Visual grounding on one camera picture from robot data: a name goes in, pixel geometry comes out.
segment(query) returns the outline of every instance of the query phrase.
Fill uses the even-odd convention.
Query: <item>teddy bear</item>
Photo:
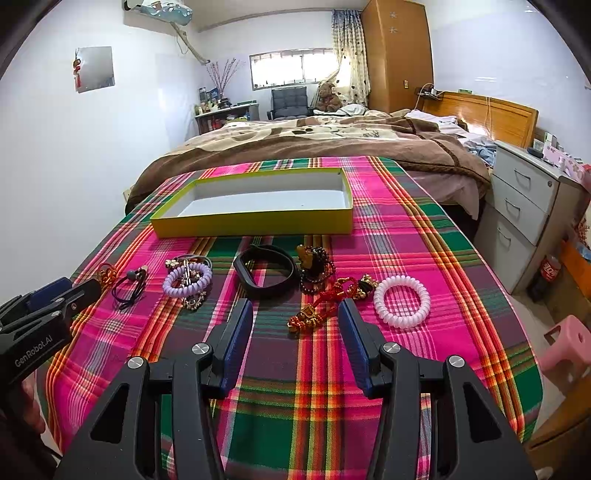
[[[333,83],[323,83],[318,87],[318,102],[316,108],[322,112],[336,112],[343,106],[338,95],[334,93]]]

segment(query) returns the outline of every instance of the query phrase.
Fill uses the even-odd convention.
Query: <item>dried branch decoration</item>
[[[243,62],[236,58],[232,60],[226,60],[223,71],[220,73],[220,68],[217,62],[212,62],[207,65],[207,73],[211,78],[213,84],[217,87],[217,91],[220,94],[220,98],[223,98],[224,90],[228,85],[230,79],[243,65]]]

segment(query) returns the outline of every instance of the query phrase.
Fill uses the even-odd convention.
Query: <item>mirror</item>
[[[78,93],[115,85],[111,47],[83,47],[76,50],[74,76]]]

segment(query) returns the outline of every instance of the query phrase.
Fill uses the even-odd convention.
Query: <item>patterned curtain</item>
[[[368,105],[370,91],[365,36],[358,10],[333,10],[333,49],[341,65],[347,57],[351,64],[351,82],[345,89],[349,103]]]

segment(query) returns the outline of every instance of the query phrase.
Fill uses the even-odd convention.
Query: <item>drawer handle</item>
[[[501,232],[500,228],[497,228],[497,231],[499,232],[499,234],[503,237],[505,237],[506,240],[509,240],[509,247],[511,246],[511,238],[506,236],[503,232]]]
[[[520,171],[518,171],[516,168],[514,168],[513,170],[515,170],[515,173],[521,175],[523,178],[528,179],[531,183],[531,177],[528,177],[527,175],[525,175],[524,173],[521,173]]]
[[[513,205],[508,199],[505,199],[505,203],[511,205],[515,210],[517,210],[517,216],[521,214],[521,208],[517,205]]]

